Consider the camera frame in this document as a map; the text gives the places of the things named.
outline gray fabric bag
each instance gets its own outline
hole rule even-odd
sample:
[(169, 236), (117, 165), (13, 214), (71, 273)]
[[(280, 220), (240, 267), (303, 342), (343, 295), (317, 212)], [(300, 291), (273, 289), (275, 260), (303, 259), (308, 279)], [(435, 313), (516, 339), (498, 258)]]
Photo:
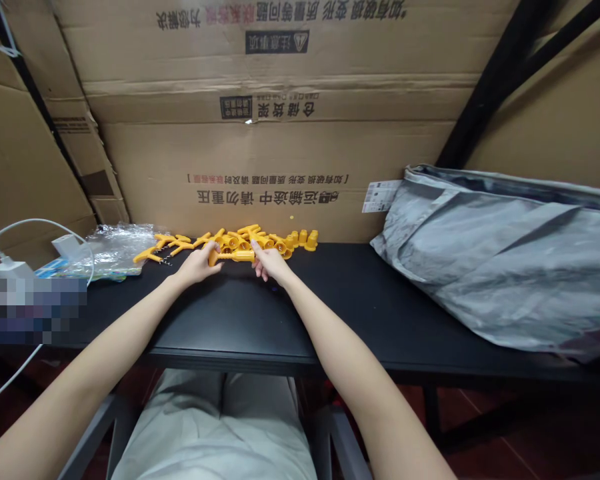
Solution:
[(486, 340), (600, 356), (600, 189), (407, 167), (371, 245)]

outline clear plastic bag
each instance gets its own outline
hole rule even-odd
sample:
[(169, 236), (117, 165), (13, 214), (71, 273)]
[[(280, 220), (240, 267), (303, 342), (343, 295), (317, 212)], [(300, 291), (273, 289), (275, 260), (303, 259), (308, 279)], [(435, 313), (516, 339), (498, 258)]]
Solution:
[[(140, 275), (146, 260), (134, 263), (133, 258), (155, 245), (156, 233), (165, 232), (158, 231), (153, 225), (146, 223), (98, 225), (97, 230), (86, 238), (95, 256), (93, 280), (106, 278), (122, 281), (128, 275)], [(88, 278), (90, 274), (91, 255), (85, 249), (82, 256), (66, 262), (54, 276)]]

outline cardboard wall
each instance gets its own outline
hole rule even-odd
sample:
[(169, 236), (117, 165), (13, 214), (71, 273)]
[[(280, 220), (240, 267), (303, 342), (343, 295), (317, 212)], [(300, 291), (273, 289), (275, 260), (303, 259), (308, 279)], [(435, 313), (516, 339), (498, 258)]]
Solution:
[[(565, 2), (537, 46), (586, 3)], [(466, 168), (600, 188), (600, 20), (500, 108)]]
[(7, 21), (81, 182), (103, 223), (129, 221), (98, 124), (46, 0), (8, 0)]
[(435, 162), (517, 1), (53, 4), (133, 221), (366, 242), (369, 183)]
[[(0, 229), (26, 218), (46, 218), (85, 235), (93, 212), (11, 60), (0, 52)], [(44, 223), (0, 237), (14, 259), (38, 268), (57, 257), (50, 240), (64, 234)]]

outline chair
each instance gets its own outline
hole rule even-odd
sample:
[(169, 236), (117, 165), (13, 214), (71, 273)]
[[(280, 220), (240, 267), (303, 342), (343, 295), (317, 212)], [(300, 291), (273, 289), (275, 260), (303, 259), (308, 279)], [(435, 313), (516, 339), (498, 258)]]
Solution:
[[(109, 395), (100, 405), (58, 480), (82, 478), (102, 439), (113, 424), (107, 466), (107, 480), (110, 480), (122, 458), (136, 421), (136, 416), (124, 398), (115, 394)], [(367, 462), (342, 408), (333, 405), (322, 408), (307, 422), (305, 430), (318, 480), (332, 480), (332, 442), (345, 480), (371, 480)]]

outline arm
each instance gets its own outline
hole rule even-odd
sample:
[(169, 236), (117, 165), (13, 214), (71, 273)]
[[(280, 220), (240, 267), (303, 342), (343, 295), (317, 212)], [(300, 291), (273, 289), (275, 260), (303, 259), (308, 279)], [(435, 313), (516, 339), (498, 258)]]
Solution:
[(209, 267), (214, 242), (192, 252), (176, 274), (130, 308), (85, 348), (0, 438), (0, 479), (55, 479), (102, 400), (131, 368), (171, 304)]
[(291, 271), (276, 250), (262, 250), (258, 245), (253, 249), (258, 258), (256, 275), (265, 281), (272, 276), (287, 290), (320, 363), (358, 423), (374, 477), (455, 479), (400, 390), (360, 337)]

